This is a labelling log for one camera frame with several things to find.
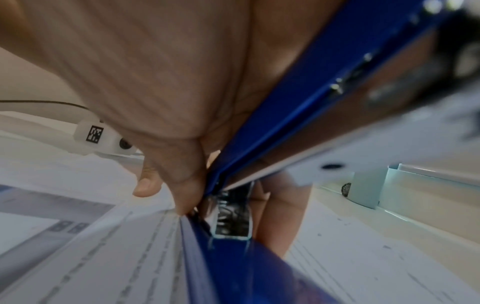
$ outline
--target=fingernail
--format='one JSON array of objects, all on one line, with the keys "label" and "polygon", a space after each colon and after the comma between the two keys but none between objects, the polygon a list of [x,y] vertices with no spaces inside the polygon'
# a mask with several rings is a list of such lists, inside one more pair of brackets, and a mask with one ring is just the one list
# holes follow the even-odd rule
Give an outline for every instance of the fingernail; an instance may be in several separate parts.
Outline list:
[{"label": "fingernail", "polygon": [[136,184],[136,187],[133,190],[133,193],[135,194],[135,193],[147,191],[150,188],[151,183],[152,181],[150,181],[148,178],[142,178]]}]

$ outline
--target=hand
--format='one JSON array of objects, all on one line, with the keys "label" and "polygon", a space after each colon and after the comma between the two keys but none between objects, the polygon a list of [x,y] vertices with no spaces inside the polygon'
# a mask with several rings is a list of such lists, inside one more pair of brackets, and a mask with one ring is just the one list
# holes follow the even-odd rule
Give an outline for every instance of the hand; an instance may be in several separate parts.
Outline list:
[{"label": "hand", "polygon": [[[55,69],[106,123],[152,160],[172,191],[177,212],[185,214],[203,195],[204,156],[226,144],[343,1],[22,4]],[[417,42],[351,99],[421,64],[434,43],[434,35]],[[337,108],[330,120],[320,119],[295,140],[312,141],[312,128],[315,135],[318,130],[329,133],[339,116],[369,121],[357,108]],[[291,147],[263,160],[274,162]],[[256,186],[255,237],[283,255],[298,231],[310,188],[271,189]]]}]

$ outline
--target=blue metal edge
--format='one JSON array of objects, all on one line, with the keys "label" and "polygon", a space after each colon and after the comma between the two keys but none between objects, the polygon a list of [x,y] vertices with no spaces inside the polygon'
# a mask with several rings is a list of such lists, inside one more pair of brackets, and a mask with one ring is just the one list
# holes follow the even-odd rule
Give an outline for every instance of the blue metal edge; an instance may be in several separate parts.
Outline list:
[{"label": "blue metal edge", "polygon": [[211,239],[180,219],[190,304],[339,303],[260,243]]},{"label": "blue metal edge", "polygon": [[387,44],[388,50],[375,58],[366,80],[389,58],[428,29],[451,15],[431,15],[399,43],[388,45],[409,18],[423,12],[422,0],[350,0],[327,28],[310,44],[265,101],[254,111],[212,164],[205,194],[223,188],[226,179],[345,97],[326,98],[330,84],[352,71],[367,53]]}]

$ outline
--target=white device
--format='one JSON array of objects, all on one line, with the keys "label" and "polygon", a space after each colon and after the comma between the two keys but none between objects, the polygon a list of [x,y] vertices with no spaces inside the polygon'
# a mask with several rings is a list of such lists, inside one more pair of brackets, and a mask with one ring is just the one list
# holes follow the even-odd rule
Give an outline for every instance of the white device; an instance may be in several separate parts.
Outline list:
[{"label": "white device", "polygon": [[126,141],[112,127],[101,123],[82,120],[76,126],[73,138],[76,142],[105,154],[132,155],[137,148]]}]

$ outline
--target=black cable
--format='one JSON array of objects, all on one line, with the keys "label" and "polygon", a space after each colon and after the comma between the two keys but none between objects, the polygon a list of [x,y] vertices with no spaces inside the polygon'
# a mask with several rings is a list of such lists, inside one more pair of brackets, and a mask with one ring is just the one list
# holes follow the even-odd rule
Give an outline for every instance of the black cable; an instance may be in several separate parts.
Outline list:
[{"label": "black cable", "polygon": [[90,111],[89,108],[70,103],[70,102],[65,102],[65,101],[53,101],[53,100],[0,100],[0,103],[19,103],[19,104],[27,104],[27,103],[32,103],[32,104],[57,104],[57,105],[66,105],[66,106],[72,106],[72,107],[77,107],[80,109],[88,110]]}]

